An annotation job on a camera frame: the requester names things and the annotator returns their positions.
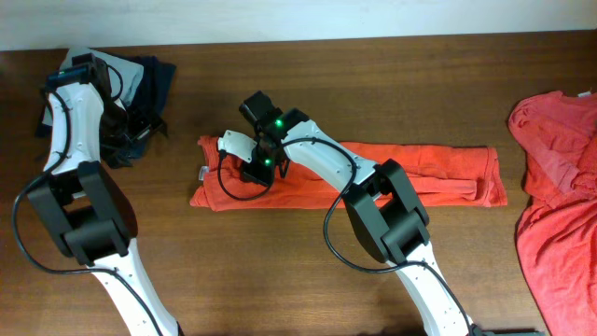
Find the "red printed soccer t-shirt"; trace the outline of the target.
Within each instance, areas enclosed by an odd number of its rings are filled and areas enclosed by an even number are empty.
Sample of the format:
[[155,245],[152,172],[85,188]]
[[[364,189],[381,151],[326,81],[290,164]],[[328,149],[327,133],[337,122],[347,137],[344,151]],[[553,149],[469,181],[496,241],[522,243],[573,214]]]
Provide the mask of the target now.
[[[202,147],[207,171],[202,185],[189,201],[193,207],[216,212],[238,209],[325,209],[338,192],[306,167],[292,163],[285,178],[276,177],[264,196],[235,201],[218,184],[217,138],[204,135]],[[426,207],[507,205],[497,151],[493,147],[445,147],[433,145],[386,145],[344,142],[353,153],[382,163],[388,158],[406,171]]]

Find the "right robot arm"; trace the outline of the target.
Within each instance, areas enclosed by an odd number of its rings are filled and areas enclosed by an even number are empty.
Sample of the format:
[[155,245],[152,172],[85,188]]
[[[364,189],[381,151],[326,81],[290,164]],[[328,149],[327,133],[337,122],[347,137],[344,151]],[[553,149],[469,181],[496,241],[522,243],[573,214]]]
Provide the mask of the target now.
[[283,112],[261,91],[239,108],[257,136],[254,156],[262,167],[296,163],[339,192],[354,235],[395,273],[421,315],[428,335],[479,335],[442,275],[427,229],[429,216],[404,168],[392,159],[365,159],[331,137],[303,112]]

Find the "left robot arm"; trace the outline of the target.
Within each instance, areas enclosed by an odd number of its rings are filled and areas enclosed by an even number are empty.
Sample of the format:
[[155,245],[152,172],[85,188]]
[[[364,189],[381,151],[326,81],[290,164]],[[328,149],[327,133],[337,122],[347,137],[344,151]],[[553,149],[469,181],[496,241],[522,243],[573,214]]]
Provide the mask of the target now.
[[123,102],[124,88],[119,70],[92,53],[48,75],[48,160],[13,206],[29,201],[59,251],[79,265],[55,273],[94,275],[130,334],[180,335],[141,261],[132,205],[108,173],[131,166],[130,150],[167,132],[152,106]]

